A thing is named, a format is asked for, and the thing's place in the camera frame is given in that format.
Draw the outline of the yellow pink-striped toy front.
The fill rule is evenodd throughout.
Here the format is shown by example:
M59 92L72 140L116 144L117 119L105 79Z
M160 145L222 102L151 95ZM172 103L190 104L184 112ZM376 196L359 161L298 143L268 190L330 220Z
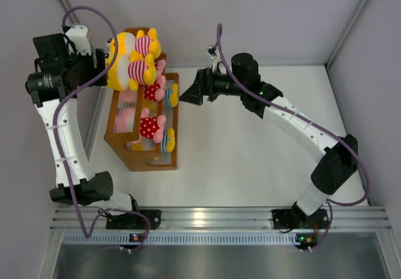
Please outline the yellow pink-striped toy front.
M117 54L112 67L107 72L107 88L116 91L137 91L140 85L152 85L157 78L153 54L142 60L130 61L128 56Z

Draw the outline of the yellow pink-striped toy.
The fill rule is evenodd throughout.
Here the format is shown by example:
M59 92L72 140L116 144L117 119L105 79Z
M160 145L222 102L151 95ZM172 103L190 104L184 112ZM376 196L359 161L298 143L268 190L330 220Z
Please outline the yellow pink-striped toy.
M137 34L121 32L117 34L117 38L109 38L107 40L108 52L105 54L106 59L114 55L116 43L118 43L118 54L138 57L139 60L145 58L148 54L158 58L162 51L158 32L155 28L150 28L147 34L140 29Z
M107 88L116 91L137 91L140 85L152 85L157 78L153 54L142 60L130 61L128 56L117 54L112 67L107 72Z

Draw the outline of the pink red-dotted toy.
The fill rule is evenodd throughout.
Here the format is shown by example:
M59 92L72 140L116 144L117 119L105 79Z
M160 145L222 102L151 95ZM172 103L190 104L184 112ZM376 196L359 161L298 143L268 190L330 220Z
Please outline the pink red-dotted toy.
M159 102L164 98L165 95L165 82L166 78L164 75L159 75L156 81L152 85L145 85L143 97L144 99ZM125 90L120 92L119 100L128 103L135 103L137 101L137 91Z
M164 73L165 66L166 66L165 59L161 59L161 60L158 60L155 62L156 78L158 78L159 76L161 76Z

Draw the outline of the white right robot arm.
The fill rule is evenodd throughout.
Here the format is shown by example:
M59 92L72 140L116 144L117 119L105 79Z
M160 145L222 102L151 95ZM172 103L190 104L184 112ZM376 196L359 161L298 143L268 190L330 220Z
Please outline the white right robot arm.
M302 146L317 163L311 184L274 226L309 226L326 200L357 171L357 139L350 134L339 137L320 130L292 106L282 91L262 81L258 62L251 54L234 55L231 70L223 73L219 68L223 60L216 49L209 48L208 53L214 59L213 65L197 71L193 84L179 100L200 106L204 100L213 102L219 95L237 96L248 111L277 126Z

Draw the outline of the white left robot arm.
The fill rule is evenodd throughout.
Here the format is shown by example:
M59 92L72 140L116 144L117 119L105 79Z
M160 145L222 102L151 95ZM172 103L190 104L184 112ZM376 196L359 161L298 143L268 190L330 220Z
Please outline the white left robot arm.
M142 220L133 196L113 188L109 172L95 172L88 161L78 125L74 91L99 75L106 83L105 52L91 48L88 28L73 24L62 32L33 38L38 57L25 83L47 131L56 170L53 202L121 209L120 221L136 228Z

